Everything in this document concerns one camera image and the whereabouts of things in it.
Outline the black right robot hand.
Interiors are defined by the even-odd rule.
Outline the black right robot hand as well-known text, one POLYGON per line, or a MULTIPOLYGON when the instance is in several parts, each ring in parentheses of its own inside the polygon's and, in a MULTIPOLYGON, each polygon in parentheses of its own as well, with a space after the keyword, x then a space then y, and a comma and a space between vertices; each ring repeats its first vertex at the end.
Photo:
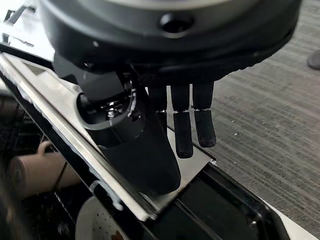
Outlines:
POLYGON ((178 159, 213 147, 214 83, 292 37, 299 0, 39 0, 53 68, 77 84, 75 112, 138 192, 181 184, 178 159))

